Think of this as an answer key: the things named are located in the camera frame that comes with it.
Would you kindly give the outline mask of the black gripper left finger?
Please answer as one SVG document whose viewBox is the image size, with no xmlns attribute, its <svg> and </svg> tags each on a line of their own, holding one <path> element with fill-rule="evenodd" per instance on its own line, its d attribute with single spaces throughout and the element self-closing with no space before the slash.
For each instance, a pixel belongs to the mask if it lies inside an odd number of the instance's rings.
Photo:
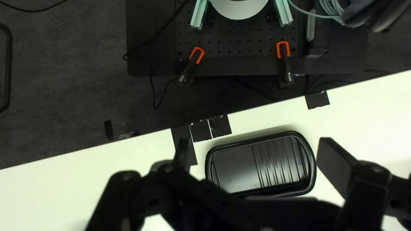
<svg viewBox="0 0 411 231">
<path fill-rule="evenodd" d="M 121 171 L 110 176 L 87 222 L 87 231 L 141 231 L 145 220 L 159 215 L 174 231 L 199 227 L 189 203 L 186 163 L 189 152 L 178 148 L 172 161 L 156 162 L 150 172 Z"/>
</svg>

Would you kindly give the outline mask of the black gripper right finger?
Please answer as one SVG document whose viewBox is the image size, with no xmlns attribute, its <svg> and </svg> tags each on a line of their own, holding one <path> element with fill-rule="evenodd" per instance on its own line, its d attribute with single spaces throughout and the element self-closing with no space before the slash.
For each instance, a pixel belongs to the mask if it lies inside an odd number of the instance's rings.
<svg viewBox="0 0 411 231">
<path fill-rule="evenodd" d="M 411 179 L 393 175 L 370 161 L 358 161 L 331 138 L 321 138 L 317 167 L 344 199 L 336 231 L 381 231 L 385 216 L 411 231 Z"/>
</svg>

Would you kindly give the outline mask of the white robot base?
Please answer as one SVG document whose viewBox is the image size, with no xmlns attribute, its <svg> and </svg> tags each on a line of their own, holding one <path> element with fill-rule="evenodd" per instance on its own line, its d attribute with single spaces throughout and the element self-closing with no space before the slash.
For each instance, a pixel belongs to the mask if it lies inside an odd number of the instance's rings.
<svg viewBox="0 0 411 231">
<path fill-rule="evenodd" d="M 244 21 L 257 16 L 268 0 L 209 0 L 209 3 L 223 18 Z"/>
</svg>

